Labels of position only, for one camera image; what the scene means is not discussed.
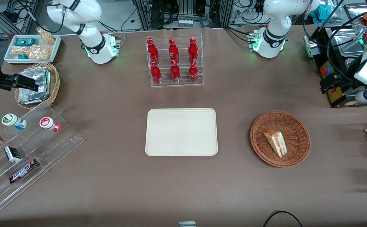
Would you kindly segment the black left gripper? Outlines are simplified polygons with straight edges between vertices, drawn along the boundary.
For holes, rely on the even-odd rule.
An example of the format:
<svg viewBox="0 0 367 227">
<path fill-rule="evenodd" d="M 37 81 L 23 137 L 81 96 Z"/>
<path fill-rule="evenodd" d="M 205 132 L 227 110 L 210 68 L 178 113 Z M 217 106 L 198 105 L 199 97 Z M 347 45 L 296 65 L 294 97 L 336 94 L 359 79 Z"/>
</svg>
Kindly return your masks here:
<svg viewBox="0 0 367 227">
<path fill-rule="evenodd" d="M 361 86 L 361 82 L 357 81 L 353 76 L 342 76 L 340 73 L 336 73 L 336 75 L 325 76 L 320 81 L 320 90 L 322 94 L 326 94 L 329 91 L 331 92 L 333 89 L 335 91 L 344 92 L 348 89 L 353 90 Z"/>
</svg>

